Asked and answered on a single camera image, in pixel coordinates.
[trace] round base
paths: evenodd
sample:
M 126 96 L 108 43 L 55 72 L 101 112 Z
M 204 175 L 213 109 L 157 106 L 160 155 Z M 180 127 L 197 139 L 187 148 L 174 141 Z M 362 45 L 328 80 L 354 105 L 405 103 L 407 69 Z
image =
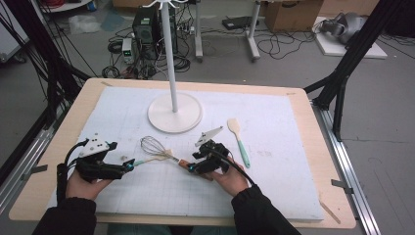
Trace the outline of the round base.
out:
M 157 98 L 149 107 L 150 123 L 167 133 L 183 133 L 202 119 L 202 106 L 193 96 L 177 93 L 177 113 L 173 112 L 170 94 Z

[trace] white board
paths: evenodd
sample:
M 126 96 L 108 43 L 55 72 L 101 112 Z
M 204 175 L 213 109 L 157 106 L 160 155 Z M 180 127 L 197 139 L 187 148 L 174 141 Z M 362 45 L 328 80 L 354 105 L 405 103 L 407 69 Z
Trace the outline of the white board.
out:
M 79 141 L 97 132 L 106 141 L 117 142 L 104 161 L 120 165 L 121 156 L 147 159 L 140 138 L 152 135 L 177 158 L 193 163 L 192 154 L 198 152 L 195 143 L 202 132 L 223 126 L 213 140 L 224 144 L 242 164 L 236 138 L 226 126 L 227 119 L 237 118 L 252 164 L 247 173 L 272 204 L 289 219 L 323 219 L 287 97 L 186 91 L 202 104 L 203 119 L 186 133 L 166 134 L 154 129 L 147 118 L 151 102 L 165 93 L 168 90 L 107 87 Z M 56 202 L 54 195 L 49 207 Z M 230 201 L 231 196 L 217 183 L 190 175 L 171 160 L 138 165 L 96 200 L 97 212 L 232 217 Z
M 318 17 L 315 24 L 318 24 L 326 18 Z M 332 36 L 329 32 L 317 33 L 317 44 L 325 56 L 344 56 L 346 53 L 345 45 L 342 44 L 338 38 Z M 364 58 L 368 59 L 385 59 L 388 55 L 378 46 L 373 43 L 372 47 L 366 53 Z

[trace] computer tower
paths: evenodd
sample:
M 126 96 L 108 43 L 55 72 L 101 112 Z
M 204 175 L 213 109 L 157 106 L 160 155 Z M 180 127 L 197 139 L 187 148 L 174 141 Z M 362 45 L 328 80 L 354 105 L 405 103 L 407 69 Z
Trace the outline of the computer tower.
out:
M 161 39 L 158 11 L 155 6 L 150 8 L 140 7 L 132 24 L 139 54 L 144 59 L 155 60 L 157 43 Z

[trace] white stand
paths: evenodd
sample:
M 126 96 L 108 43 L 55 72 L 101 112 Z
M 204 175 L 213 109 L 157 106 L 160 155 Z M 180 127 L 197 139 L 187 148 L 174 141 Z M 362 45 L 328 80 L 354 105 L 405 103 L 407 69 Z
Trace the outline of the white stand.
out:
M 150 123 L 157 129 L 167 133 L 186 132 L 201 121 L 202 106 L 193 96 L 178 93 L 177 101 L 180 109 L 174 113 L 171 98 L 168 94 L 160 96 L 150 105 L 148 116 Z
M 179 94 L 177 96 L 176 94 L 168 5 L 163 6 L 163 3 L 168 3 L 173 7 L 174 5 L 171 4 L 170 0 L 156 0 L 150 6 L 153 6 L 156 2 L 161 3 L 162 33 L 164 36 L 171 98 L 168 95 L 164 95 L 156 99 L 150 105 L 148 116 L 150 123 L 155 128 L 167 133 L 182 133 L 194 128 L 201 121 L 203 111 L 201 104 L 192 96 L 187 94 Z

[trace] gray floor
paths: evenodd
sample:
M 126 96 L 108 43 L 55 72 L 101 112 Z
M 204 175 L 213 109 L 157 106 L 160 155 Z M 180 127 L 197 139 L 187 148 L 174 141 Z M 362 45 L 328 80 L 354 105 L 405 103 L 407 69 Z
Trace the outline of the gray floor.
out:
M 212 22 L 203 24 L 221 28 L 219 23 Z M 95 73 L 100 74 L 109 64 L 108 39 L 130 24 L 124 21 L 114 31 L 69 38 Z M 192 62 L 190 70 L 177 73 L 176 80 L 304 88 L 330 74 L 341 59 L 323 56 L 316 42 L 311 42 L 303 43 L 299 51 L 283 60 L 276 61 L 261 53 L 261 59 L 252 63 L 243 37 L 204 35 L 203 39 L 203 62 L 198 63 L 192 51 L 188 57 Z M 415 47 L 389 43 L 415 56 Z M 414 132 L 411 122 L 415 117 L 415 63 L 414 59 L 382 42 L 378 41 L 378 45 L 388 58 L 364 59 L 347 84 L 342 136 L 382 234 L 410 235 L 415 231 L 412 180 L 415 145 L 411 138 Z M 270 45 L 263 44 L 263 47 L 270 48 Z M 72 61 L 79 69 L 90 72 L 79 57 L 73 56 Z M 9 64 L 0 70 L 0 161 L 5 161 L 46 104 L 30 63 Z M 158 73 L 154 79 L 165 77 Z M 309 98 L 316 95 L 318 92 L 313 92 Z M 7 213 L 8 210 L 0 216 L 2 234 L 27 234 L 36 224 L 11 221 Z M 105 224 L 99 224 L 96 234 L 104 233 L 105 229 Z M 352 230 L 300 231 L 302 234 L 363 234 L 360 226 Z

